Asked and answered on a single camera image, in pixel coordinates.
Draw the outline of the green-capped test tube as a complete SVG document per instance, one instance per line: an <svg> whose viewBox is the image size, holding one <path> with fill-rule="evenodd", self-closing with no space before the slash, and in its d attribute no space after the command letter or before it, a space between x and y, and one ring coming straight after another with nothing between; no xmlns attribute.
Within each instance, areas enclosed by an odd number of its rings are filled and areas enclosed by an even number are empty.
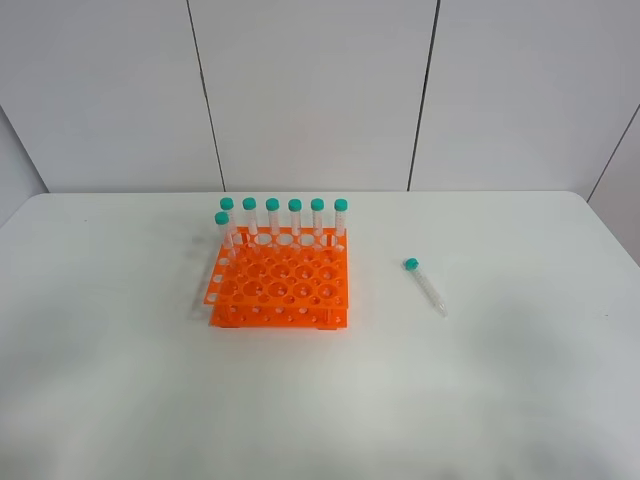
<svg viewBox="0 0 640 480"><path fill-rule="evenodd" d="M446 318L448 316L448 310L445 302L436 290L435 286L421 269L420 262L416 258L410 257L403 262L403 266L405 270L412 275L434 310L442 318Z"/></svg>

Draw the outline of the rack tube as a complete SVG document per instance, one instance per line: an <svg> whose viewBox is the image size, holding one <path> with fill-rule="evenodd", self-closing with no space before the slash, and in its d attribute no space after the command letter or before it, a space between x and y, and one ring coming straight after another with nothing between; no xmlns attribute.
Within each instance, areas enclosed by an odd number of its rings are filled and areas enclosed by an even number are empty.
<svg viewBox="0 0 640 480"><path fill-rule="evenodd" d="M227 211L217 212L214 220L220 230L222 246L232 250L234 248L234 236L237 231L235 221Z"/></svg>
<svg viewBox="0 0 640 480"><path fill-rule="evenodd" d="M223 197L220 199L219 205L220 211L215 215L215 222L224 236L224 245L231 247L234 243L234 236L237 233L234 218L234 201L230 197Z"/></svg>
<svg viewBox="0 0 640 480"><path fill-rule="evenodd" d="M339 198L334 202L335 211L335 235L342 237L346 231L346 212L348 209L348 202L346 199Z"/></svg>
<svg viewBox="0 0 640 480"><path fill-rule="evenodd" d="M265 202L270 232L273 236L280 234L280 222L279 222L279 200L275 197L268 198Z"/></svg>
<svg viewBox="0 0 640 480"><path fill-rule="evenodd" d="M291 232L294 237L299 237L301 232L301 210L302 202L300 199L293 198L288 201L288 210L290 213Z"/></svg>
<svg viewBox="0 0 640 480"><path fill-rule="evenodd" d="M316 237L321 237L323 235L324 206L324 200L321 198L314 198L311 200L313 233Z"/></svg>
<svg viewBox="0 0 640 480"><path fill-rule="evenodd" d="M242 205L246 214L247 219L247 228L250 235L258 234L258 223L257 223L257 202L254 197L246 197L242 201Z"/></svg>

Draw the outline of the orange test tube rack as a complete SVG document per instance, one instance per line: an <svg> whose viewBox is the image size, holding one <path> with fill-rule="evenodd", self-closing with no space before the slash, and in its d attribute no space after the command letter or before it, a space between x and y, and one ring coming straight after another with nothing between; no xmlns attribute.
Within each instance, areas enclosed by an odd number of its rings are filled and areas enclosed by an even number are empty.
<svg viewBox="0 0 640 480"><path fill-rule="evenodd" d="M220 328L308 328L348 326L348 236L326 228L316 238L289 227L273 236L239 226L221 245L203 303L209 324Z"/></svg>

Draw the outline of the rack tube front left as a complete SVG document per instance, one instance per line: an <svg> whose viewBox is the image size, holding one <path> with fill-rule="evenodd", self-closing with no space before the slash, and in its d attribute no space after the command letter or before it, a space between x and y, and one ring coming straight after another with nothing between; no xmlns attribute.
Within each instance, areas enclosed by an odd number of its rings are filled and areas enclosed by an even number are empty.
<svg viewBox="0 0 640 480"><path fill-rule="evenodd" d="M217 212L214 220L220 230L222 246L232 250L234 248L234 236L237 231L235 221L227 211Z"/></svg>

